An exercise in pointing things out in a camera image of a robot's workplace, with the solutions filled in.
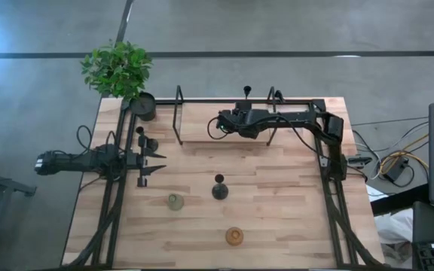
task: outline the gray floor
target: gray floor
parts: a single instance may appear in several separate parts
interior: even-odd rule
[[[115,39],[124,4],[0,1],[0,53],[90,51]],[[150,51],[434,50],[434,0],[136,0],[125,37]],[[0,175],[38,186],[33,198],[14,195],[0,232],[0,269],[61,260],[81,174],[41,177],[33,166],[46,150],[80,151],[77,127],[93,127],[99,96],[83,84],[78,65],[0,59]],[[244,85],[253,96],[273,85],[285,96],[344,96],[351,123],[366,123],[427,116],[434,57],[156,59],[147,89],[171,97],[177,84],[187,97],[240,96]],[[356,130],[384,148],[421,121]],[[427,148],[417,154],[427,160]],[[412,185],[426,181],[415,168]]]

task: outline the cylindrical object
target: cylindrical object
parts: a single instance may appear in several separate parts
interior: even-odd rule
[[[229,189],[225,184],[216,184],[212,187],[212,195],[214,196],[214,199],[225,199],[228,194]]]
[[[153,152],[158,150],[158,141],[157,139],[148,139],[147,140],[147,148],[151,149]]]
[[[171,193],[167,200],[167,205],[172,211],[180,210],[184,205],[184,197],[175,193]]]
[[[140,120],[153,120],[157,114],[156,102],[153,95],[146,92],[141,92],[138,99],[130,101],[130,109],[136,114]]]
[[[238,227],[232,227],[225,233],[225,241],[229,245],[240,245],[244,240],[244,233]]]

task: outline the wooden tabletop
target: wooden tabletop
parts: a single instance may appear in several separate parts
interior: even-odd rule
[[[356,146],[344,98],[324,99],[328,111],[344,118],[343,152],[354,155]],[[102,100],[93,146],[104,144],[108,132],[116,129],[120,103],[120,99]],[[114,268],[335,266],[315,153],[290,129],[278,129],[269,147],[264,143],[266,140],[243,144],[240,137],[226,142],[202,137],[208,120],[217,115],[217,110],[232,106],[194,103],[179,106],[178,122],[183,121],[178,128],[185,141],[183,146],[172,129],[173,106],[159,105],[157,117],[151,122],[138,120],[137,126],[143,126],[147,136],[158,140],[157,153],[167,157],[149,158],[149,165],[167,167],[148,177],[148,186],[144,188],[136,186],[138,172],[129,171]],[[282,105],[277,110],[302,108]],[[313,146],[312,134],[305,129],[298,131]],[[138,150],[135,139],[133,149]],[[229,189],[224,200],[212,197],[216,174],[223,174]],[[95,177],[96,173],[84,174],[82,185]],[[373,256],[383,262],[363,179],[348,175],[343,186],[354,232]],[[63,263],[75,259],[95,233],[104,187],[105,182],[98,181],[80,192]],[[183,196],[185,204],[179,211],[167,207],[170,193]],[[231,227],[243,231],[242,244],[232,246],[226,242],[225,234]],[[340,240],[347,255],[342,233]]]

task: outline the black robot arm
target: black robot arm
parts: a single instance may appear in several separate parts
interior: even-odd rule
[[[118,177],[124,169],[138,169],[140,176],[137,186],[146,187],[146,176],[152,172],[162,169],[162,166],[147,166],[147,157],[166,158],[156,154],[158,142],[145,136],[142,127],[138,127],[138,145],[140,154],[132,151],[120,152],[113,144],[104,144],[85,151],[82,154],[67,154],[62,151],[46,151],[38,155],[35,171],[39,175],[53,175],[60,171],[67,172],[96,172],[100,176],[107,174]]]
[[[322,119],[322,127],[317,119]],[[341,151],[344,121],[328,112],[271,113],[264,109],[252,109],[250,101],[238,102],[233,110],[223,110],[217,117],[217,128],[226,134],[256,139],[258,134],[273,128],[305,128],[329,147],[327,169],[330,179],[346,179],[347,161]]]

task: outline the black pot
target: black pot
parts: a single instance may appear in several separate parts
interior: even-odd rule
[[[155,98],[150,93],[141,92],[138,99],[130,101],[130,110],[137,115],[140,120],[150,121],[155,118],[157,112]]]

